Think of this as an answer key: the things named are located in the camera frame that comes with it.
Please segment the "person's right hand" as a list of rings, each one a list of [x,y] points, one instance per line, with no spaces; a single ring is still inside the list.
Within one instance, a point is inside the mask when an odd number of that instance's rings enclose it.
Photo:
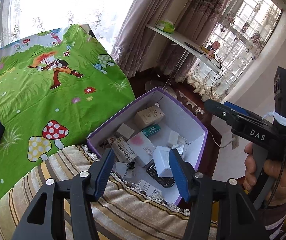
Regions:
[[[268,207],[281,206],[286,203],[286,162],[267,159],[258,174],[258,167],[253,152],[253,143],[244,148],[245,179],[243,187],[250,193],[256,210]]]

